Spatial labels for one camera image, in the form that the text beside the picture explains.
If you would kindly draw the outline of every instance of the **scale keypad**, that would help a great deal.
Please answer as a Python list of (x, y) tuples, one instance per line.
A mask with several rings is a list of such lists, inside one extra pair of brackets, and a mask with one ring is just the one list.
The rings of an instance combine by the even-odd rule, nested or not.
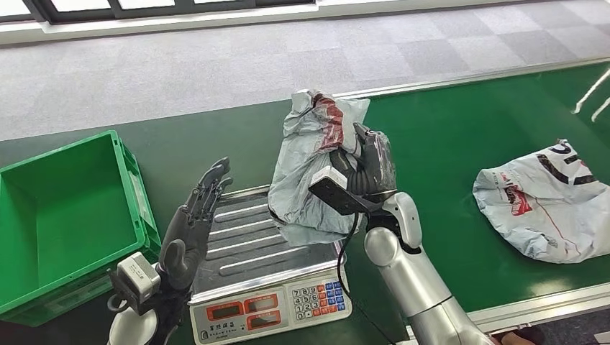
[(338, 281), (291, 291), (297, 320), (305, 320), (345, 310), (343, 289)]

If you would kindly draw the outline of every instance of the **black cable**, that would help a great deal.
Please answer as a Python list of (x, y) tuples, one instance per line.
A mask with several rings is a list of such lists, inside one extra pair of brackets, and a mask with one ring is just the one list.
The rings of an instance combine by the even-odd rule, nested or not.
[(359, 215), (360, 215), (359, 213), (354, 214), (354, 224), (352, 225), (350, 232), (347, 233), (347, 236), (345, 237), (345, 242), (343, 243), (343, 245), (341, 246), (341, 250), (339, 251), (339, 258), (337, 259), (337, 275), (339, 276), (339, 284), (341, 284), (343, 293), (347, 296), (347, 298), (349, 298), (352, 301), (352, 305), (355, 306), (364, 315), (366, 320), (368, 322), (370, 322), (377, 329), (377, 331), (379, 331), (379, 333), (381, 333), (383, 335), (384, 338), (386, 338), (388, 343), (390, 343), (392, 345), (396, 345), (396, 343), (394, 341), (390, 340), (390, 337), (388, 336), (388, 334), (386, 334), (386, 332), (384, 332), (377, 325), (377, 323), (375, 323), (375, 321), (373, 321), (373, 319), (371, 319), (370, 316), (356, 303), (356, 301), (350, 295), (350, 292), (347, 291), (347, 288), (345, 287), (345, 284), (343, 283), (343, 278), (341, 277), (341, 259), (343, 258), (343, 254), (345, 253), (345, 248), (347, 248), (347, 244), (350, 243), (352, 236), (354, 236), (354, 233), (356, 232), (356, 228), (358, 227)]

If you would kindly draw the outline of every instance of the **red printed logo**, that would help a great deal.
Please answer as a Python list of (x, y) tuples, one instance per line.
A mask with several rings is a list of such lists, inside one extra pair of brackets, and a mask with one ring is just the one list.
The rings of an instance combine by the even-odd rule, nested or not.
[(316, 107), (326, 107), (327, 123), (324, 128), (324, 139), (320, 150), (329, 149), (332, 147), (339, 147), (343, 144), (343, 112), (337, 108), (337, 104), (334, 100), (324, 97), (321, 93), (318, 93), (314, 97), (314, 104)]
[(506, 196), (512, 205), (511, 213), (513, 216), (521, 216), (523, 213), (530, 212), (532, 207), (527, 202), (525, 193), (521, 192), (515, 185), (504, 188)]

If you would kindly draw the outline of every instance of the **digital scale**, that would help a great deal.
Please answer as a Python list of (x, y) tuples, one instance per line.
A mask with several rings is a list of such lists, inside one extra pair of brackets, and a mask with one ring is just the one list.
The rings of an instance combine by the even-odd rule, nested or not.
[(188, 303), (196, 344), (231, 344), (352, 313), (337, 277), (339, 244), (290, 247), (269, 214), (267, 192), (223, 195)]

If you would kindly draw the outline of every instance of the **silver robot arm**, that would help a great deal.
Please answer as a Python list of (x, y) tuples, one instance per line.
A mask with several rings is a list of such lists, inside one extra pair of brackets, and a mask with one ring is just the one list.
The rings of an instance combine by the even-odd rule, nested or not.
[(419, 344), (493, 345), (428, 259), (415, 202), (396, 189), (388, 138), (361, 124), (354, 128), (359, 153), (348, 159), (340, 148), (331, 152), (332, 166), (314, 176), (309, 190), (339, 214), (367, 215), (366, 253), (409, 318)]
[[(393, 194), (383, 210), (398, 220), (402, 242), (391, 230), (377, 226), (365, 237), (365, 251), (401, 306), (421, 345), (493, 345), (469, 319), (428, 259), (413, 199)], [(402, 247), (419, 248), (405, 251)]]

